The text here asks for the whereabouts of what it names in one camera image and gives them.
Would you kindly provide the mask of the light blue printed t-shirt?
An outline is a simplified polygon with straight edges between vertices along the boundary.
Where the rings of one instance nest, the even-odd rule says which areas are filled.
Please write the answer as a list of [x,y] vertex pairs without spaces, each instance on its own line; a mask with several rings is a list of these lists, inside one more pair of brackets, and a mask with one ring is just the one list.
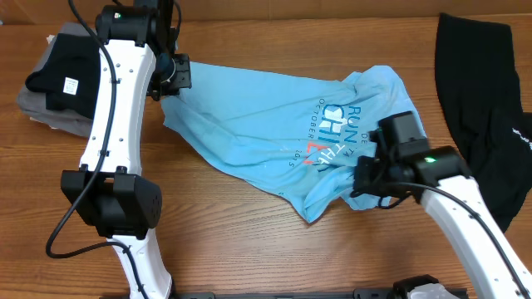
[[354,169],[372,156],[380,120],[415,106],[389,66],[325,81],[194,62],[192,86],[161,102],[165,126],[210,165],[289,201],[307,222],[344,200],[354,210]]

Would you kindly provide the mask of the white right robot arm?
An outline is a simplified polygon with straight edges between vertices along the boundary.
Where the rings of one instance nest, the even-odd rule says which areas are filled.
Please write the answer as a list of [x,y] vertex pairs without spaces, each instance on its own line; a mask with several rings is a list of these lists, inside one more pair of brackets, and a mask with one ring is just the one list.
[[492,218],[464,160],[450,147],[361,156],[354,195],[410,196],[440,227],[480,298],[529,298],[531,272]]

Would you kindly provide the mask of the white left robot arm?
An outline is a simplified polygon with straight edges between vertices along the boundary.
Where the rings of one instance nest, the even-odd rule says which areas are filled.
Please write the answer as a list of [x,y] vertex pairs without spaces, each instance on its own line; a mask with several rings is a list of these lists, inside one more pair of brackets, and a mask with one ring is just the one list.
[[181,14],[174,0],[118,2],[104,7],[89,32],[100,55],[96,109],[86,149],[76,170],[65,170],[61,190],[71,206],[46,244],[49,257],[60,258],[52,244],[77,213],[104,240],[69,252],[75,257],[97,248],[116,252],[130,290],[129,298],[176,298],[155,228],[162,211],[160,187],[144,178],[140,135],[145,101],[177,96],[191,86],[190,59],[177,52]]

